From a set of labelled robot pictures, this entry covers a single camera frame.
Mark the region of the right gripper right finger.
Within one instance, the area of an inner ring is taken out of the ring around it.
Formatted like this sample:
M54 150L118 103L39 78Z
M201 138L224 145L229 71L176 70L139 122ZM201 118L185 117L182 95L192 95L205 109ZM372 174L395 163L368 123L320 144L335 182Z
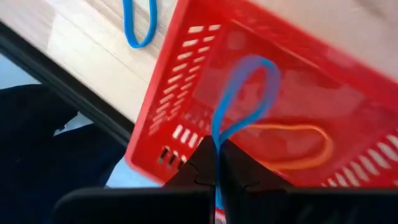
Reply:
M229 140L219 165L228 224L398 224L398 190L296 187Z

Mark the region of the blue silicone wristband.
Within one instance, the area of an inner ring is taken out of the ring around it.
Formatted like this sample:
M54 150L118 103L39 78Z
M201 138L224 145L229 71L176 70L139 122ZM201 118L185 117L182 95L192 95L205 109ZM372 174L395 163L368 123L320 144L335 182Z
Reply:
M149 0L150 22L148 32L142 42L138 42L134 33L134 0L122 0L123 4L123 24L124 33L128 44L134 48L139 49L149 45L156 32L157 28L157 1Z
M221 124L225 113L230 108L235 95L240 90L244 82L250 77L250 75L259 68L265 69L265 88L262 94L261 100L257 104L256 109L246 117L240 119L238 122L232 124L230 127L221 130ZM262 116L268 113L273 107L280 89L280 70L277 65L260 55L247 55L239 60L236 66L233 68L230 76L230 81L227 89L224 92L223 98L221 99L217 109L214 112L212 124L211 124L211 137L215 144L216 152L216 192L215 192L215 205L217 208L223 209L223 196L221 195L221 182L220 182L220 154L221 145L234 133L240 129L253 124L258 121Z

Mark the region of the dark blue bulky object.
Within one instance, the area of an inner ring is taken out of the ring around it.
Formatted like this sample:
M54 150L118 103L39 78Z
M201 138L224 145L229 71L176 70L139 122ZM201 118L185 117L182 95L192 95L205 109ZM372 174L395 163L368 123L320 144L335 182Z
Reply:
M0 224L51 224L61 197L106 185L125 147L94 124L56 133L77 114L43 85L0 90Z

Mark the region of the red plastic basket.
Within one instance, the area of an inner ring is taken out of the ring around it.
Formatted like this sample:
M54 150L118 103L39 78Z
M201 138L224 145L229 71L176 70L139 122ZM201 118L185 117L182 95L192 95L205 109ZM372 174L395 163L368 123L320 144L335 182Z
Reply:
M258 124L311 124L334 142L322 165L275 170L295 185L398 187L398 83L246 0L178 0L125 155L164 183L211 133L232 69L247 55L281 72ZM317 156L313 130L244 128L232 142L255 159Z

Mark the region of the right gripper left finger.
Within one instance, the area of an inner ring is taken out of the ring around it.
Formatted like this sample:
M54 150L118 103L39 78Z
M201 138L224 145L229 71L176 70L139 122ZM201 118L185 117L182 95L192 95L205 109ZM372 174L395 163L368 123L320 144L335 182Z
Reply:
M53 224L215 224L215 161L207 136L163 186L74 190L55 204Z

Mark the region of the orange silicone wristband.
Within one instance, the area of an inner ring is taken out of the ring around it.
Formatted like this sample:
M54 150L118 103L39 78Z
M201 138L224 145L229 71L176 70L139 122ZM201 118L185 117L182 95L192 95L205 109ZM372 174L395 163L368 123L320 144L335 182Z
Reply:
M256 159L258 163L270 170L301 170L317 167L325 163L333 154L334 142L331 136L321 127L311 124L276 124L276 123L262 123L262 124L250 124L247 128L257 129L278 129L288 131L301 131L301 130L313 130L321 134L324 138L324 146L322 151L313 157L304 157L293 161L282 161L282 162L267 162L265 160Z

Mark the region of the black table edge bar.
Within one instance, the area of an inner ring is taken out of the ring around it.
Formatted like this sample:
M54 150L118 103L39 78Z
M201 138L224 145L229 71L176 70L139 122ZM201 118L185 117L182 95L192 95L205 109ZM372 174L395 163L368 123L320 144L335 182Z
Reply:
M76 107L123 146L134 123L0 21L0 53Z

